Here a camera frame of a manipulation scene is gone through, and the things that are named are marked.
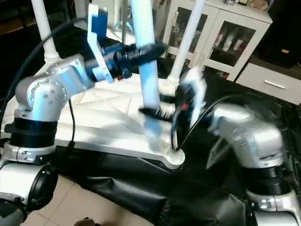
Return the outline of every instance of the drawer handle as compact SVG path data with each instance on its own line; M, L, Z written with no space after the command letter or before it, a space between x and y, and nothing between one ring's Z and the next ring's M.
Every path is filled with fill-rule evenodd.
M277 87L279 89L286 89L284 86L280 86L280 85L278 85L276 83L273 83L271 81L268 81L268 80L264 80L264 82L267 83L267 84L269 84L269 85L271 85L271 86L275 86L275 87Z

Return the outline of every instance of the cabinet drawer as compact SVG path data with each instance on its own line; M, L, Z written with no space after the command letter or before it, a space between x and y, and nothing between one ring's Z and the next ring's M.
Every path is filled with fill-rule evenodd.
M284 74L248 64L236 83L278 97L296 105L301 103L301 81Z

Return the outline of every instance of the white post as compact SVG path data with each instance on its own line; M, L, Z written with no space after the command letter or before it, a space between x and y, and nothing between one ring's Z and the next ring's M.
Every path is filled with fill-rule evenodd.
M187 53L189 51L192 39L197 30L198 22L202 16L204 4L205 4L205 0L197 0L194 5L194 8L190 15L187 27L185 29L184 36L182 38L180 49L175 58L174 65L171 70L170 76L168 77L172 82L175 82L175 83L179 82L180 73L184 66L185 59L186 59Z
M43 40L51 33L43 0L32 0L32 7L39 28L39 33ZM44 44L44 51L46 63L55 63L60 59L52 38Z
M151 0L131 0L137 48L155 43ZM160 107L157 62L139 66L143 104L145 107ZM156 119L147 117L144 124L145 134L159 137L161 127Z

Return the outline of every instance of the shelf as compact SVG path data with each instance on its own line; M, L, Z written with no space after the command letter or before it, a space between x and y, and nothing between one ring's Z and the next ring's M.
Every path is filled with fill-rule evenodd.
M206 5L223 9L228 12L236 13L255 20L260 20L268 24L273 23L269 14L256 8L236 4L234 6L223 3L223 0L206 0Z

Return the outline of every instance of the silver cylinder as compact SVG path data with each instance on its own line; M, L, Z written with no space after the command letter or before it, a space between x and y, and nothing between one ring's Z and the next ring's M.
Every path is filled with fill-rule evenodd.
M28 202L32 184L44 165L28 165L9 163L0 170L0 193L15 194L24 198L23 204Z

